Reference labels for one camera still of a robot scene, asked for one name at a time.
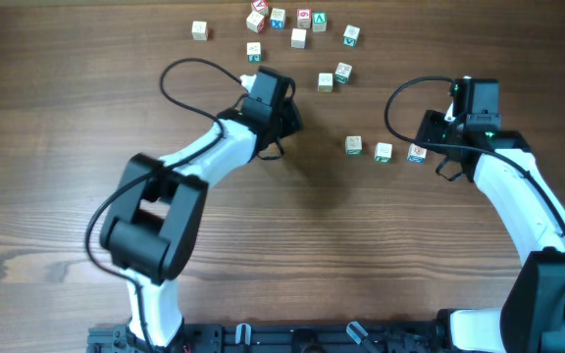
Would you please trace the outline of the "blue edged wooden block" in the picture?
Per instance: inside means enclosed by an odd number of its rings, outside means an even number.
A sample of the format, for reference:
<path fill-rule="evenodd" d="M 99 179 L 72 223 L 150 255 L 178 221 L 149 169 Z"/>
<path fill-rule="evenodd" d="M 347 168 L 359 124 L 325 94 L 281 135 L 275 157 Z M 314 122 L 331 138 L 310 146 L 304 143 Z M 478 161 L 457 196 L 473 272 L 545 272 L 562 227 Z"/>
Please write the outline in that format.
<path fill-rule="evenodd" d="M 427 150 L 415 144 L 411 144 L 408 149 L 407 160 L 413 163 L 423 164 L 427 157 Z"/>

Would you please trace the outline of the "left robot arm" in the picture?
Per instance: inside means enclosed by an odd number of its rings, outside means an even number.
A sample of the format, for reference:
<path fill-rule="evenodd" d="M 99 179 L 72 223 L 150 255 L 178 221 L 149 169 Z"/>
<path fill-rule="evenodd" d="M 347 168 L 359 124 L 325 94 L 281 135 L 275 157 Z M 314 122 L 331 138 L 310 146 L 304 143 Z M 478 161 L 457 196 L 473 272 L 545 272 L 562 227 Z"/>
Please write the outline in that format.
<path fill-rule="evenodd" d="M 183 316 L 177 278 L 196 242 L 208 191 L 270 145 L 302 128 L 295 82 L 262 67 L 240 76 L 245 92 L 212 118 L 210 129 L 182 150 L 160 158 L 130 158 L 118 189 L 100 206 L 100 244 L 128 283 L 130 345 L 169 352 Z"/>

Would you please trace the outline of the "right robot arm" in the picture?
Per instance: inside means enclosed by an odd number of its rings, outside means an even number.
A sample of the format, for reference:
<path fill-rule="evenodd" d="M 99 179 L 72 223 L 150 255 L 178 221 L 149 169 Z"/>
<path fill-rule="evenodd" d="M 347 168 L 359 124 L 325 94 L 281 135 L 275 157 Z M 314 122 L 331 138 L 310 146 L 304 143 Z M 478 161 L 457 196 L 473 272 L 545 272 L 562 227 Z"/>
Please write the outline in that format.
<path fill-rule="evenodd" d="M 501 308 L 448 314 L 448 345 L 472 352 L 565 352 L 565 210 L 523 135 L 502 129 L 498 81 L 464 77 L 449 84 L 449 108 L 427 111 L 414 142 L 460 165 L 461 176 L 501 218 L 521 271 Z"/>

